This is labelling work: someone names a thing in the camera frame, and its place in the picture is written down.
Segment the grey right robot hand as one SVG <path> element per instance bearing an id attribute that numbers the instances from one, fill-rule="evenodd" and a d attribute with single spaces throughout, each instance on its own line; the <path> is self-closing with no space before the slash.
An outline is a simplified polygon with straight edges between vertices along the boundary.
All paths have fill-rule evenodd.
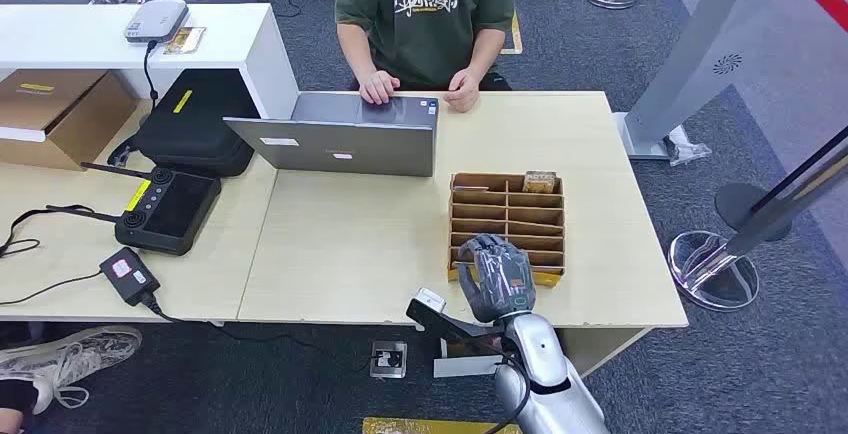
<path id="1" fill-rule="evenodd" d="M 486 233 L 460 247 L 459 256 L 466 255 L 472 257 L 472 263 L 460 263 L 457 277 L 477 321 L 490 323 L 533 310 L 536 288 L 525 251 L 498 235 Z"/>

